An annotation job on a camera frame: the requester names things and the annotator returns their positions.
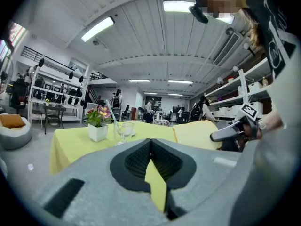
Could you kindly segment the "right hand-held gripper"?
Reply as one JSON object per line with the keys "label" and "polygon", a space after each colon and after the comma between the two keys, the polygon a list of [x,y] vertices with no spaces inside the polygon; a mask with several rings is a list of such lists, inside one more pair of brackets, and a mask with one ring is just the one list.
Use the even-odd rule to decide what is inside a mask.
{"label": "right hand-held gripper", "polygon": [[251,107],[249,104],[243,103],[239,109],[238,113],[234,119],[234,123],[215,131],[210,134],[210,139],[213,142],[221,142],[228,139],[234,139],[234,143],[238,148],[239,152],[244,150],[245,145],[250,140],[244,134],[243,124],[249,124],[252,130],[252,133],[256,136],[257,133],[257,120],[258,111]]}

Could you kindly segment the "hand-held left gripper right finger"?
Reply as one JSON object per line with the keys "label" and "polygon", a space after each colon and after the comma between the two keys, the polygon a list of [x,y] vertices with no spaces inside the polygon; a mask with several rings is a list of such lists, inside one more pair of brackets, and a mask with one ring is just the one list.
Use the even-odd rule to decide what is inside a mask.
{"label": "hand-held left gripper right finger", "polygon": [[240,153],[206,150],[152,139],[150,158],[162,194],[152,192],[163,211],[151,220],[230,220],[241,183],[231,182]]}

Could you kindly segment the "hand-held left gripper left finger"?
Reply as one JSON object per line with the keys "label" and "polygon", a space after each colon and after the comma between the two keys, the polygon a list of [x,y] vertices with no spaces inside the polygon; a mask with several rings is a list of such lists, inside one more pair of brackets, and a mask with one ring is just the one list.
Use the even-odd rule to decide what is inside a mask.
{"label": "hand-held left gripper left finger", "polygon": [[169,220],[146,192],[123,188],[111,174],[110,162],[120,146],[89,153],[27,196],[13,184],[21,202],[46,226],[163,226]]}

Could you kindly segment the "person's right hand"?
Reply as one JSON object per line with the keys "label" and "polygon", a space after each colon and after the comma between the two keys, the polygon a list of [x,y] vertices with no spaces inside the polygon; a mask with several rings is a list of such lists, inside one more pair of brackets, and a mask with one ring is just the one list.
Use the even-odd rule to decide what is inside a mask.
{"label": "person's right hand", "polygon": [[251,127],[249,124],[244,123],[243,124],[244,128],[244,134],[249,140],[256,140],[256,139],[261,139],[262,138],[262,132],[259,126],[257,126],[257,133],[256,136],[252,133]]}

